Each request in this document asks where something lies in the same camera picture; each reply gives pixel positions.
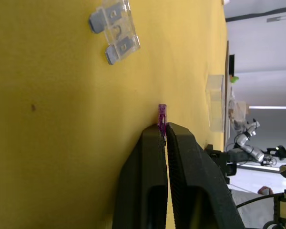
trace clear plastic box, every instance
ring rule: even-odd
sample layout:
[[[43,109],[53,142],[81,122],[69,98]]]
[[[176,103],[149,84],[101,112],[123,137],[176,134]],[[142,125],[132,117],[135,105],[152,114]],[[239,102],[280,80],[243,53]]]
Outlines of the clear plastic box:
[[[223,75],[209,75],[205,95],[211,131],[225,131],[225,83]]]
[[[105,32],[109,43],[106,57],[110,64],[140,49],[128,0],[103,0],[90,21],[95,33]]]

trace yellow table surface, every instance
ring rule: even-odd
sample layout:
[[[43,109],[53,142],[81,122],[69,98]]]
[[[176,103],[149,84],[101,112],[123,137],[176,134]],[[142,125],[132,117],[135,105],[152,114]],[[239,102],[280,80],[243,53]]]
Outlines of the yellow table surface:
[[[113,66],[87,22],[100,4],[0,0],[0,229],[105,228],[160,103],[202,147],[223,148],[204,93],[225,72],[221,0],[130,0],[141,49]]]

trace purple fuse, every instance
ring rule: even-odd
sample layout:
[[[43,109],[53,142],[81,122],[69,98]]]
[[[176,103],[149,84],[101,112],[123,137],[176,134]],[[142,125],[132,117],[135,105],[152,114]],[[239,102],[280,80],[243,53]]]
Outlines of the purple fuse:
[[[159,129],[166,141],[166,104],[159,104]]]

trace yellow cloth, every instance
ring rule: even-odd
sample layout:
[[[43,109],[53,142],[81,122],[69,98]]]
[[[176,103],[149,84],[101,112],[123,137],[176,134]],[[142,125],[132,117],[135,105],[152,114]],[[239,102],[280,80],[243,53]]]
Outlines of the yellow cloth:
[[[114,66],[88,26],[100,4],[0,0],[0,229],[104,228],[159,103],[201,146],[223,147],[204,93],[225,72],[221,0],[130,0],[141,49]]]

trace dark spot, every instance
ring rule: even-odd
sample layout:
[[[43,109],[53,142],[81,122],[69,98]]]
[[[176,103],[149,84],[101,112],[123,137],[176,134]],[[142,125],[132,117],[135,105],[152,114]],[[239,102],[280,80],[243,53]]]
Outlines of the dark spot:
[[[31,110],[32,110],[33,112],[36,111],[36,107],[35,107],[34,104],[31,104]]]

